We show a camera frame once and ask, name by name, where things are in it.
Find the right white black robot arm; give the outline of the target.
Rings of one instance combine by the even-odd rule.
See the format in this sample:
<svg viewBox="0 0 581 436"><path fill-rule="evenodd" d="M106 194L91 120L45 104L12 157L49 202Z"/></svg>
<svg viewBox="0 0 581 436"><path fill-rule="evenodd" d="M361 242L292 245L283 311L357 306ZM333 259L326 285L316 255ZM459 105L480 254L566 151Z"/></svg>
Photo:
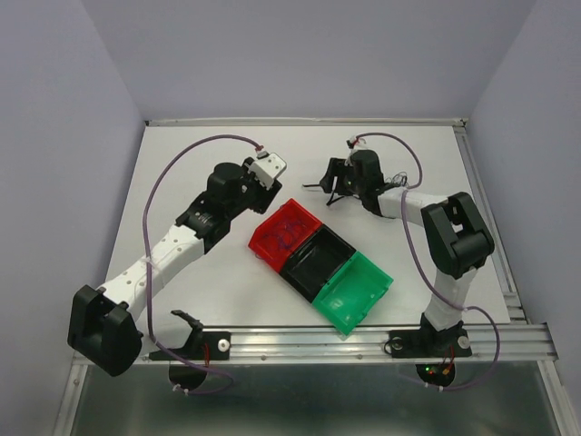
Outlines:
<svg viewBox="0 0 581 436"><path fill-rule="evenodd" d="M332 157L319 185L324 193L356 197L367 211L399 219L404 233L415 224L424 230L434 279L425 281L431 292L416 330L393 331L387 347L395 358L443 357L471 354L462 317L476 274L495 251L495 243L473 198L465 192L450 196L425 194L408 183L404 173L384 177L379 156L358 150L347 158Z"/></svg>

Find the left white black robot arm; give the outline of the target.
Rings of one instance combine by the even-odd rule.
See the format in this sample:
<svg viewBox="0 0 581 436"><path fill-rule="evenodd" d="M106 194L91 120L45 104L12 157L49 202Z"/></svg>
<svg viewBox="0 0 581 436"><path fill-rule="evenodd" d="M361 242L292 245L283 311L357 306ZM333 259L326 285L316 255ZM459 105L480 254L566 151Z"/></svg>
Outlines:
<svg viewBox="0 0 581 436"><path fill-rule="evenodd" d="M240 214L265 213L286 168L277 154L267 152L241 164L217 164L205 190L164 237L144 244L142 258L98 288L85 285L74 294L68 345L111 376L126 372L150 341L136 322L153 314L153 297L221 241Z"/></svg>

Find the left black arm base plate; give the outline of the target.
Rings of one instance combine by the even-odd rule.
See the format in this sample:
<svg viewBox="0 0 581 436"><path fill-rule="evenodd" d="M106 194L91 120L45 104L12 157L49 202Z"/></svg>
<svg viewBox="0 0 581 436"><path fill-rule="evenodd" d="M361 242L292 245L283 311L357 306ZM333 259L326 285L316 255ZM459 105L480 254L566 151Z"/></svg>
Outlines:
<svg viewBox="0 0 581 436"><path fill-rule="evenodd" d="M231 333L206 328L202 322L182 310L172 310L159 328L156 337L162 345L190 361L228 361Z"/></svg>

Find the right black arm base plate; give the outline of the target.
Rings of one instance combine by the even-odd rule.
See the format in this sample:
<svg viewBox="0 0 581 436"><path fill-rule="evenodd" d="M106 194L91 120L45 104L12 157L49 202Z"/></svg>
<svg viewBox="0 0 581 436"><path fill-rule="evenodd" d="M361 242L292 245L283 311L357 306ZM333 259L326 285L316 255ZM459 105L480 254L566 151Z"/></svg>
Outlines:
<svg viewBox="0 0 581 436"><path fill-rule="evenodd" d="M390 331L383 350L394 359L465 358L472 355L468 334L463 328L441 332L428 328Z"/></svg>

